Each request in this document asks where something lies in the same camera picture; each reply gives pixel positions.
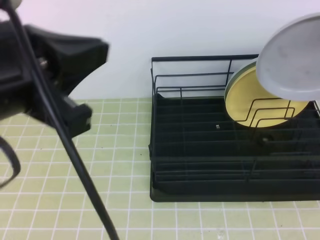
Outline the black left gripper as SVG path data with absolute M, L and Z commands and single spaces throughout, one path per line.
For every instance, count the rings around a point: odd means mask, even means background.
M 109 44 L 95 37 L 63 35 L 32 25 L 25 25 L 23 29 L 69 135 L 74 138 L 90 130 L 92 109 L 86 104 L 76 104 L 67 95 L 106 63 Z M 55 128 L 46 109 L 24 60 L 12 22 L 1 22 L 0 118 L 27 113 Z

